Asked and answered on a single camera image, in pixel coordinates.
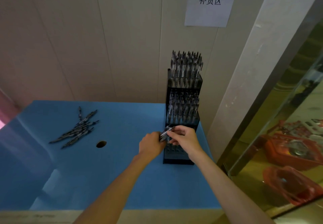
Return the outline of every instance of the pen display rack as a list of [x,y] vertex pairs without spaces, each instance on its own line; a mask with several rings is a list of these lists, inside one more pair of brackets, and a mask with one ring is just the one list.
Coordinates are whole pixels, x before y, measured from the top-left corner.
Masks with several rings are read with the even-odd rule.
[[[165,127],[185,125],[197,129],[200,122],[198,113],[199,95],[202,87],[200,70],[201,54],[173,52],[171,68],[167,75]],[[164,149],[164,164],[193,165],[188,154],[179,145],[167,143]]]

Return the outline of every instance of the blue tablecloth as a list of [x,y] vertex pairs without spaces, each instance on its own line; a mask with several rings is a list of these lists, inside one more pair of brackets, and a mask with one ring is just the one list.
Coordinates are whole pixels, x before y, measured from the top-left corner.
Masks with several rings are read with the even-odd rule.
[[[94,131],[75,145],[48,144],[98,109]],[[165,104],[34,101],[0,130],[0,210],[83,210],[128,166],[139,141],[164,129]],[[210,154],[199,124],[197,137]],[[97,148],[97,142],[107,145]],[[140,175],[126,209],[220,208],[196,165],[163,165]]]

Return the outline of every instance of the printed chinese characters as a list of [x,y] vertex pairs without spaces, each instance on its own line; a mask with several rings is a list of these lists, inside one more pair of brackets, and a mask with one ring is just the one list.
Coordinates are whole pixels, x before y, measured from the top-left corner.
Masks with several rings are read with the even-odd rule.
[[[205,2],[206,0],[200,0],[200,5],[204,5],[204,2]],[[215,0],[215,3],[214,3],[215,5],[220,5],[221,4],[221,1],[220,0]],[[208,0],[208,2],[207,2],[207,5],[213,5],[213,0]]]

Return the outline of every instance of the chinese text sign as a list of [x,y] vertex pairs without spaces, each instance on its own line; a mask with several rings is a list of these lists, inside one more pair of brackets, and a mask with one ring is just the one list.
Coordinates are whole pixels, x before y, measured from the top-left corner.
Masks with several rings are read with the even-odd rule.
[[226,27],[234,0],[188,0],[185,26]]

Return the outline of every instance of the person's left hand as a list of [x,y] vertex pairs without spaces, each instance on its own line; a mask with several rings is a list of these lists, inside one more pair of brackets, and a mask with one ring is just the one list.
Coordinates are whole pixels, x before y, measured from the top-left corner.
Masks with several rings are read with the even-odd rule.
[[152,161],[156,158],[166,146],[166,142],[159,142],[159,132],[146,134],[139,143],[139,156]]

